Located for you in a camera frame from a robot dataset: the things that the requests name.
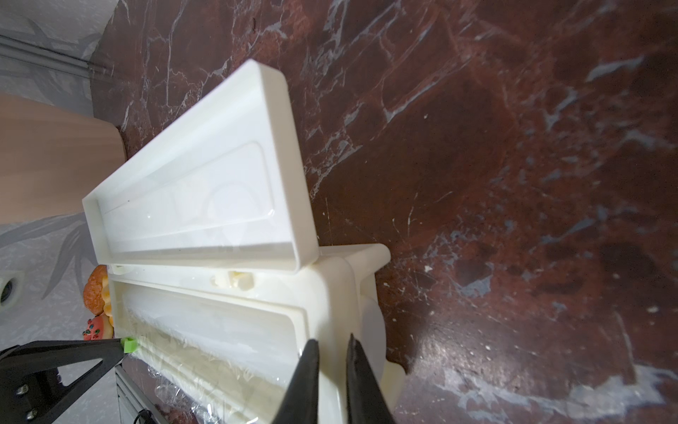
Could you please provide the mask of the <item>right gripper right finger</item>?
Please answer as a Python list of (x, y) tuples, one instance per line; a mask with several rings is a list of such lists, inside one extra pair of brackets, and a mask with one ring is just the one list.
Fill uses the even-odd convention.
[(349, 424), (395, 424), (362, 344), (351, 334), (346, 355)]

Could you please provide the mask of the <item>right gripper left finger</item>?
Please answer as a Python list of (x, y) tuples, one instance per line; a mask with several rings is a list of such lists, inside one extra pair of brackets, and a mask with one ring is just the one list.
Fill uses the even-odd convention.
[(310, 339), (305, 344), (273, 424), (318, 423), (319, 376), (319, 342)]

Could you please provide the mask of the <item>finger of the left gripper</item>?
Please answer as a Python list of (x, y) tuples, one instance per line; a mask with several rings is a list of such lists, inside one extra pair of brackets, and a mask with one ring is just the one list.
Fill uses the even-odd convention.
[[(53, 423), (125, 358), (119, 339), (35, 341), (1, 351), (1, 422)], [(59, 369), (93, 361), (72, 383)]]

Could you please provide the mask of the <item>cream plastic wrap dispenser box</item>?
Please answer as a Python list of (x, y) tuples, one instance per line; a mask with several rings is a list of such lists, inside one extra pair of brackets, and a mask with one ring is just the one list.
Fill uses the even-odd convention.
[(163, 130), (83, 207), (108, 268), (116, 333), (125, 299), (173, 293), (291, 319), (298, 360), (319, 342), (318, 423), (349, 423), (346, 355), (362, 344), (393, 415), (402, 366), (388, 360), (376, 274), (381, 244), (320, 245), (284, 75), (249, 60)]

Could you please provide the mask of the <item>plastic wrap roll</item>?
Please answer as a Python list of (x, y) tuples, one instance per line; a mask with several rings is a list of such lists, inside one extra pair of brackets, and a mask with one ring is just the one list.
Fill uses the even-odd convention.
[(298, 364), (294, 327), (282, 314), (173, 293), (134, 295), (125, 299), (125, 311), (272, 383), (286, 385)]

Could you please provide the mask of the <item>purple plate of toy food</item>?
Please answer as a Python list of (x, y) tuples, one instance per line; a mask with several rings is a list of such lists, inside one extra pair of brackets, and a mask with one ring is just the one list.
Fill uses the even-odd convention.
[(111, 339), (115, 335), (108, 268), (97, 266), (83, 290), (83, 303), (93, 315), (82, 332), (86, 341)]

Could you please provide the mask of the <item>beige flower pot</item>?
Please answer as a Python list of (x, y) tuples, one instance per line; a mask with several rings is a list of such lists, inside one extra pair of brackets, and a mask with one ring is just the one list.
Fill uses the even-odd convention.
[(78, 214), (125, 162), (118, 129), (96, 118), (1, 95), (1, 223)]

